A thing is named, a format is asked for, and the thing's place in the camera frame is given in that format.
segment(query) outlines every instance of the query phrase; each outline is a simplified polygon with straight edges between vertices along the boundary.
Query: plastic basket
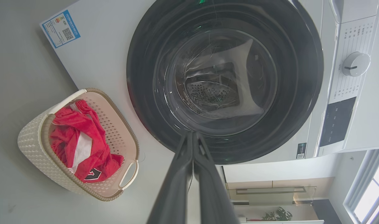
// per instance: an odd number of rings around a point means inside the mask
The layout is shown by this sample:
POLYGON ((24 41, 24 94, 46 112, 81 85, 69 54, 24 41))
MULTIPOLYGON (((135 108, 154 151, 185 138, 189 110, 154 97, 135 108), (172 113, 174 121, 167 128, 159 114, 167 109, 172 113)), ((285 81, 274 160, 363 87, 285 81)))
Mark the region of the plastic basket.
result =
POLYGON ((44 174, 57 184, 78 194, 90 194, 102 201, 119 197, 138 173, 138 141, 133 131, 112 100, 102 91, 94 88, 82 89, 61 103, 43 112, 30 121, 19 133, 18 146, 22 153, 44 174), (83 183, 56 156, 50 146, 50 133, 55 113, 73 100, 85 100, 93 108, 106 132, 106 141, 112 154, 124 156, 122 166, 105 181, 83 183), (130 167, 135 165, 131 179, 122 186, 130 167))

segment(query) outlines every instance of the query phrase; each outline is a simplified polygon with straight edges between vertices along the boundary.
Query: washing machine door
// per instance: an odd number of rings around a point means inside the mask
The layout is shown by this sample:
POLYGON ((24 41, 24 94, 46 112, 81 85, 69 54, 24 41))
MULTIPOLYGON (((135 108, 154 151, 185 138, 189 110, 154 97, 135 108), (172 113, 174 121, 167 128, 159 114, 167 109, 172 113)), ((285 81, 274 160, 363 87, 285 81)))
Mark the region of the washing machine door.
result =
POLYGON ((172 151, 202 133, 216 164, 259 158, 310 115, 323 75, 321 42, 297 1, 157 0, 127 59, 131 101, 172 151))

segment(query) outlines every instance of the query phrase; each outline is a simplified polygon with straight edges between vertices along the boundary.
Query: laundry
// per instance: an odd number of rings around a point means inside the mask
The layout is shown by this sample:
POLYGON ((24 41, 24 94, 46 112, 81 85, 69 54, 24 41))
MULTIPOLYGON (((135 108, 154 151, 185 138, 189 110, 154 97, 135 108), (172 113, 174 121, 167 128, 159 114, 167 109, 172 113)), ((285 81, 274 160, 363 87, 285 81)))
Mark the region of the laundry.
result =
POLYGON ((111 154, 98 115, 86 101, 64 107, 55 116, 51 148, 79 180, 100 182, 121 167, 124 157, 111 154))

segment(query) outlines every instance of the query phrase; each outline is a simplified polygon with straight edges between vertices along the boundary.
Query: black and white logo patch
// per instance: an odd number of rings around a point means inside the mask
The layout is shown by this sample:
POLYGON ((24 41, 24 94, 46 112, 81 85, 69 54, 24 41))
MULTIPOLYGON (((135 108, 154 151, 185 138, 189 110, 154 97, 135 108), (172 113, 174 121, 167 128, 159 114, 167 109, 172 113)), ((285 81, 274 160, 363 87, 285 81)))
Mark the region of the black and white logo patch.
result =
POLYGON ((96 168, 91 169, 90 174, 87 175, 87 177, 84 180, 97 180, 100 175, 101 171, 97 170, 96 168))

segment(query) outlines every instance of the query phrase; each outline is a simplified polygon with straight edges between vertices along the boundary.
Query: black sticker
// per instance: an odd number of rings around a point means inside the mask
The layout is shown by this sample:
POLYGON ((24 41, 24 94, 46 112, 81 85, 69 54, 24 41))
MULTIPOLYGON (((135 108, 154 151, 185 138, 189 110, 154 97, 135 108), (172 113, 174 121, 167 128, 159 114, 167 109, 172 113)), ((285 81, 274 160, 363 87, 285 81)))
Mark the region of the black sticker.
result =
POLYGON ((87 175, 85 180, 97 180, 100 177, 101 173, 101 171, 97 170, 96 168, 93 168, 91 169, 90 174, 87 175))
POLYGON ((307 143, 300 143, 297 145, 296 159, 304 159, 304 156, 306 154, 306 146, 307 143))
POLYGON ((328 105, 319 146, 327 146, 344 140, 355 102, 356 98, 353 97, 328 105))

